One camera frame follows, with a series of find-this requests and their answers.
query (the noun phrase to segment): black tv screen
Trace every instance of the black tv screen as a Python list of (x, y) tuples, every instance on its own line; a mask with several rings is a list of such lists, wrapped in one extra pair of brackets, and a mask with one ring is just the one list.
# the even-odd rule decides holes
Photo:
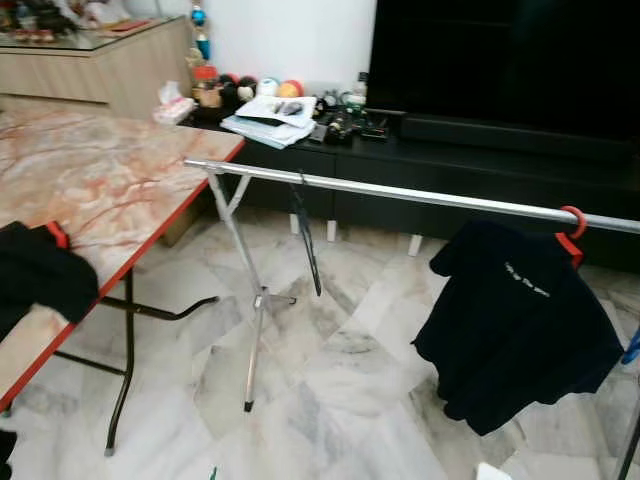
[(378, 0), (368, 107), (640, 133), (640, 0)]

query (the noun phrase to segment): black tv cabinet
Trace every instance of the black tv cabinet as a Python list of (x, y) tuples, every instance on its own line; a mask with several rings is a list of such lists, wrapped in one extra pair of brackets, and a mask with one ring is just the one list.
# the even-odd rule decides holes
[[(192, 116), (183, 124), (218, 129)], [(549, 208), (575, 205), (584, 212), (640, 220), (640, 159), (607, 163), (437, 142), (392, 134), (381, 143), (354, 139), (330, 146), (303, 140), (285, 150), (248, 141), (234, 161), (397, 187), (525, 203)], [(229, 179), (229, 187), (237, 183)], [(450, 238), (471, 218), (515, 228), (555, 232), (570, 227), (543, 220), (477, 212), (306, 187), (310, 215), (338, 223)], [(288, 186), (252, 180), (245, 203), (290, 211)], [(597, 229), (580, 241), (588, 263), (640, 273), (640, 237)]]

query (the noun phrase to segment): red table edge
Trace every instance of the red table edge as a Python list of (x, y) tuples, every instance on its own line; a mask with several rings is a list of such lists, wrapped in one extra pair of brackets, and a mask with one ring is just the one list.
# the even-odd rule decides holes
[[(244, 146), (245, 141), (244, 138), (238, 145), (229, 153), (227, 158), (225, 158), (225, 162), (230, 162), (233, 158), (238, 154), (240, 149)], [(93, 310), (93, 308), (100, 302), (100, 299), (104, 297), (109, 291), (113, 288), (113, 286), (120, 281), (120, 279), (124, 276), (125, 273), (129, 271), (129, 269), (138, 261), (138, 259), (144, 255), (147, 250), (151, 248), (151, 246), (160, 238), (160, 236), (167, 231), (169, 226), (174, 222), (174, 220), (184, 212), (191, 203), (196, 199), (198, 195), (207, 187), (209, 184), (208, 179), (204, 179), (195, 190), (178, 206), (178, 208), (167, 218), (162, 225), (155, 231), (153, 235), (151, 235), (140, 248), (136, 250), (136, 252), (129, 258), (127, 263), (125, 263), (114, 275), (111, 279), (104, 284), (104, 286), (100, 289), (100, 297), (96, 300), (96, 303), (89, 309), (87, 315)], [(6, 410), (11, 401), (22, 391), (22, 389), (29, 383), (29, 381), (33, 378), (33, 376), (42, 368), (49, 357), (53, 355), (53, 353), (58, 350), (60, 345), (64, 343), (64, 341), (69, 338), (71, 332), (73, 332), (76, 327), (75, 323), (70, 323), (56, 336), (56, 338), (51, 342), (47, 348), (45, 348), (40, 355), (35, 359), (35, 361), (25, 370), (25, 372), (18, 378), (18, 380), (13, 384), (13, 386), (7, 390), (7, 392), (3, 395), (2, 399), (0, 399), (0, 412)]]

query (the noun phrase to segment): glass tabletop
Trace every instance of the glass tabletop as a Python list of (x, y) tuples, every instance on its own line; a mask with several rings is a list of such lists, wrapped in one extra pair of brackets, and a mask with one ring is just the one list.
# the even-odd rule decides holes
[(96, 50), (100, 47), (110, 45), (118, 40), (129, 38), (137, 33), (144, 32), (149, 28), (171, 22), (178, 17), (141, 19), (149, 20), (149, 23), (134, 28), (128, 32), (114, 33), (106, 30), (78, 30), (66, 36), (56, 38), (54, 42), (32, 42), (18, 41), (9, 33), (0, 33), (0, 48), (33, 48), (52, 50)]

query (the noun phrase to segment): clothes drying rack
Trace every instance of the clothes drying rack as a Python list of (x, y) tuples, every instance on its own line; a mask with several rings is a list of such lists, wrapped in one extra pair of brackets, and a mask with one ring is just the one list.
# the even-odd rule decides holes
[[(552, 220), (559, 223), (567, 223), (573, 225), (578, 224), (578, 218), (573, 213), (567, 212), (565, 210), (555, 210), (551, 208), (536, 207), (532, 205), (498, 202), (494, 200), (426, 192), (421, 190), (411, 190), (406, 188), (390, 187), (386, 185), (355, 182), (339, 178), (321, 177), (317, 175), (306, 175), (303, 173), (288, 172), (283, 170), (252, 167), (234, 163), (187, 159), (185, 160), (185, 165), (201, 168), (207, 171), (209, 177), (209, 186), (213, 190), (218, 213), (220, 214), (220, 218), (222, 218), (222, 220), (225, 222), (233, 236), (234, 243), (238, 252), (240, 253), (240, 256), (242, 257), (243, 263), (249, 274), (251, 286), (255, 293), (253, 304), (254, 310), (256, 312), (254, 323), (255, 337), (254, 344), (251, 350), (251, 356), (249, 358), (249, 372), (247, 374), (247, 385), (244, 402), (244, 410), (246, 412), (251, 411), (254, 402), (253, 388), (258, 360), (258, 344), (260, 342), (264, 312), (265, 310), (267, 312), (271, 312), (271, 302), (273, 301), (286, 301), (290, 304), (294, 304), (296, 302), (296, 299), (293, 297), (271, 295), (269, 293), (268, 287), (262, 285), (253, 260), (251, 259), (251, 254), (247, 249), (247, 245), (244, 242), (242, 234), (240, 233), (238, 225), (233, 217), (233, 212), (240, 204), (240, 201), (242, 200), (242, 197), (247, 187), (249, 186), (249, 182), (252, 177), (260, 178), (263, 180), (272, 180), (275, 182), (304, 184), (311, 187), (341, 190), (345, 192), (394, 198), (398, 200), (407, 200), (418, 203), (469, 208), (473, 210)], [(241, 176), (240, 183), (236, 187), (236, 191), (234, 192), (230, 200), (227, 200), (224, 186), (218, 178), (219, 175), (225, 173), (232, 173)], [(640, 235), (640, 221), (637, 220), (628, 220), (623, 218), (605, 217), (601, 215), (591, 214), (585, 214), (584, 217), (590, 228), (601, 228), (605, 230), (614, 230), (618, 232)], [(621, 455), (618, 459), (618, 463), (614, 471), (614, 476), (612, 477), (613, 479), (624, 480), (627, 477), (639, 440), (640, 400), (638, 401), (634, 409), (629, 431), (625, 439), (624, 454)]]

